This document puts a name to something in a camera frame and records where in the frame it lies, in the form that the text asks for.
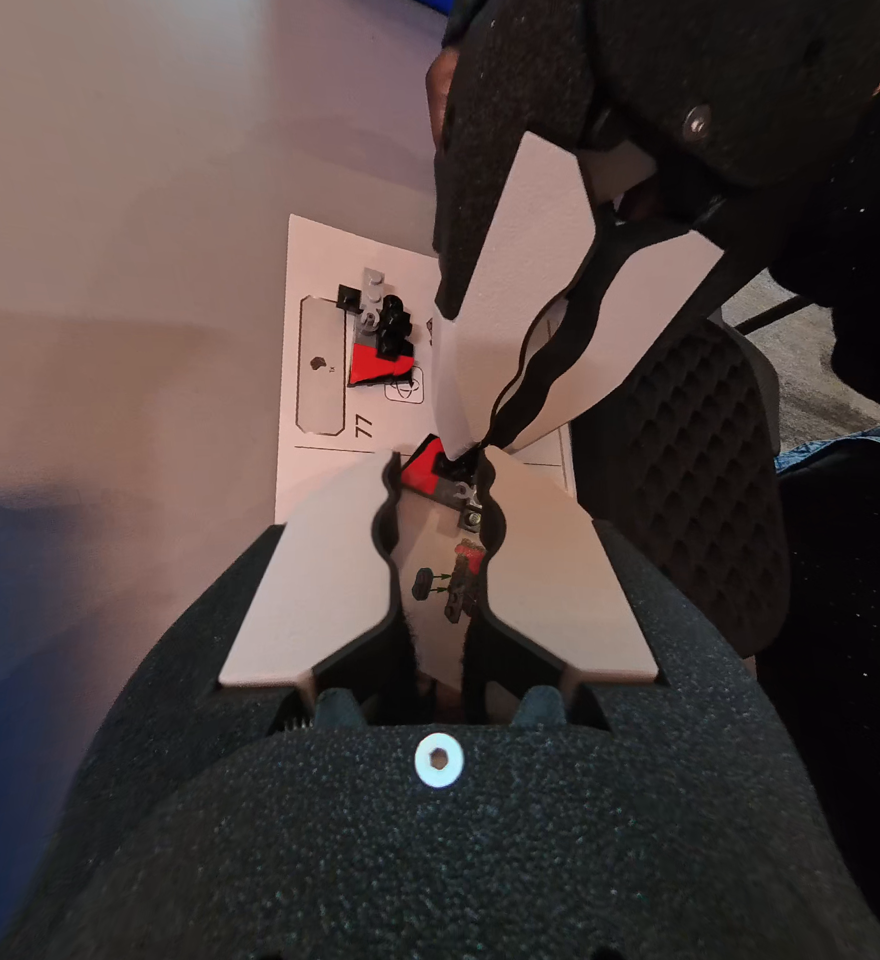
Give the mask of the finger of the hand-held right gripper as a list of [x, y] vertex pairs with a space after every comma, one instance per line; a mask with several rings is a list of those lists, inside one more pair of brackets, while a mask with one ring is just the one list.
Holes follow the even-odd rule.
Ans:
[[701, 285], [723, 252], [695, 230], [656, 243], [638, 237], [599, 250], [574, 289], [555, 334], [529, 361], [502, 406], [487, 444], [528, 447], [601, 402], [637, 366]]
[[455, 460], [486, 438], [527, 334], [570, 287], [596, 224], [576, 156], [526, 132], [455, 319], [438, 319], [438, 435]]

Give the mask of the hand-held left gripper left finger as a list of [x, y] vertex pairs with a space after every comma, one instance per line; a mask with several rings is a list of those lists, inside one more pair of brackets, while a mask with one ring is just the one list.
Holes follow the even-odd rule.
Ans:
[[291, 512], [220, 670], [225, 689], [331, 689], [358, 702], [415, 674], [398, 569], [401, 473], [383, 450], [327, 478]]

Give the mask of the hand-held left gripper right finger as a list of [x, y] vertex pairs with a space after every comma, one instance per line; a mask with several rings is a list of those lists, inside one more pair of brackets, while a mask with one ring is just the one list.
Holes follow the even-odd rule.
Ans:
[[572, 704], [584, 685], [649, 686], [659, 666], [590, 515], [503, 450], [477, 465], [484, 556], [462, 660], [465, 704], [497, 684]]

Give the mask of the red grey toy brick assembly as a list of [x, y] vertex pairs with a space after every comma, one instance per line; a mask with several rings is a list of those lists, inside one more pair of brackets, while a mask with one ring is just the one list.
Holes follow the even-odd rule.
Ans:
[[386, 291], [384, 274], [364, 268], [358, 288], [340, 285], [336, 305], [352, 321], [348, 386], [411, 385], [411, 315], [397, 294]]
[[442, 440], [429, 434], [402, 468], [400, 481], [410, 491], [454, 510], [460, 529], [479, 534], [482, 507], [476, 495], [480, 448], [475, 446], [451, 460]]

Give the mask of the person's right hand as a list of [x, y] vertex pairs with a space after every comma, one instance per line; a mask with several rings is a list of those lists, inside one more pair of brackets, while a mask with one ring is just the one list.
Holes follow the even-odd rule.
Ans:
[[458, 59], [459, 50], [455, 46], [446, 46], [433, 59], [425, 75], [430, 130], [436, 150], [441, 146], [446, 102]]

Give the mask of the black mesh chair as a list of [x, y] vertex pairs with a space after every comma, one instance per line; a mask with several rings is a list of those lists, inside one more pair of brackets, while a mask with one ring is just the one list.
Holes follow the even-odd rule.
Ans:
[[746, 658], [785, 621], [779, 380], [717, 318], [672, 324], [570, 426], [579, 503], [611, 522]]

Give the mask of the white instruction sheet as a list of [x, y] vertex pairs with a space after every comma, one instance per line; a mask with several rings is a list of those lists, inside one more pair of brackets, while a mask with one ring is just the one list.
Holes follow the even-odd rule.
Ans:
[[[366, 269], [384, 276], [411, 316], [414, 368], [409, 383], [350, 386], [353, 317], [336, 308], [340, 286], [357, 289]], [[289, 220], [278, 423], [275, 521], [317, 486], [378, 450], [407, 460], [437, 433], [432, 403], [431, 324], [439, 280], [436, 261], [328, 225]], [[462, 687], [470, 601], [449, 589], [479, 571], [483, 547], [458, 514], [405, 489], [394, 552], [402, 605], [419, 668], [439, 685]]]

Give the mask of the black sparkly garment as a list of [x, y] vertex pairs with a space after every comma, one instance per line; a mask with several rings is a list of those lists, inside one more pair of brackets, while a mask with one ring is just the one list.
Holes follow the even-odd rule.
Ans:
[[[830, 366], [880, 406], [880, 92], [771, 268], [830, 309]], [[780, 474], [791, 552], [782, 630], [758, 680], [880, 922], [880, 447]]]

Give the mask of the person's blue jeans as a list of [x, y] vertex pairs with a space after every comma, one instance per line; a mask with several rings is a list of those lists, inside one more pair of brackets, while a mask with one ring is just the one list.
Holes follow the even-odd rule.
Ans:
[[778, 475], [785, 474], [837, 451], [854, 450], [859, 453], [866, 450], [868, 446], [880, 448], [880, 426], [840, 437], [809, 440], [795, 445], [774, 458], [774, 469]]

